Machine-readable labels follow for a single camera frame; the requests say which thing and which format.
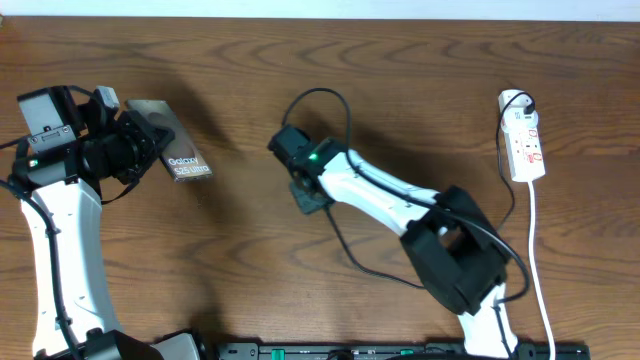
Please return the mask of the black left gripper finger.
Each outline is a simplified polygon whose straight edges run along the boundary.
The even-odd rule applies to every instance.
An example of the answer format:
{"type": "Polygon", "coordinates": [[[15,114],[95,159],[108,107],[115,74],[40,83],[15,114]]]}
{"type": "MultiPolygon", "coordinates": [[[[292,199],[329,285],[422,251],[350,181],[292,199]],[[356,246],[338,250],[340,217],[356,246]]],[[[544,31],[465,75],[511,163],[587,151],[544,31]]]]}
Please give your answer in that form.
{"type": "Polygon", "coordinates": [[[172,129],[156,126],[144,118],[136,120],[138,143],[147,150],[164,150],[175,139],[172,129]]]}
{"type": "Polygon", "coordinates": [[[141,179],[144,174],[151,168],[153,163],[159,158],[161,151],[157,148],[151,149],[145,153],[140,160],[137,160],[132,168],[132,177],[134,180],[141,179]]]}

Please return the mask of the Samsung Galaxy smartphone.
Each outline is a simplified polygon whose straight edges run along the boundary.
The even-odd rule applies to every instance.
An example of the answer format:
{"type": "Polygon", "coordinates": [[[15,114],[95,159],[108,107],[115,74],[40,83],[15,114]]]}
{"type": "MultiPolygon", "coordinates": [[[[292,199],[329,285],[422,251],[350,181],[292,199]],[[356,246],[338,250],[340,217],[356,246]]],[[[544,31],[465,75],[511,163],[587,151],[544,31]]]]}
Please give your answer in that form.
{"type": "Polygon", "coordinates": [[[173,131],[174,139],[164,148],[160,160],[175,182],[194,181],[213,174],[187,129],[166,101],[136,99],[128,100],[126,104],[152,125],[173,131]]]}

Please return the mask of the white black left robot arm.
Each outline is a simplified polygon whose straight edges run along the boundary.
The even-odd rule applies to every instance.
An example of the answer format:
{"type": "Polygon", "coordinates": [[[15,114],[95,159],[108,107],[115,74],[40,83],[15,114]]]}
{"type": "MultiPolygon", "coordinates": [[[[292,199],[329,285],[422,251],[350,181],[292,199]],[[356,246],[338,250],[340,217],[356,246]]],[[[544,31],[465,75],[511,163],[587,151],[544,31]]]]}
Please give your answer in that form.
{"type": "Polygon", "coordinates": [[[34,249],[36,359],[204,359],[193,330],[148,343],[124,333],[109,294],[100,229],[107,200],[100,183],[115,178],[130,193],[156,160],[168,164],[184,128],[163,100],[129,100],[115,91],[73,85],[18,96],[28,135],[2,188],[19,199],[34,249]]]}

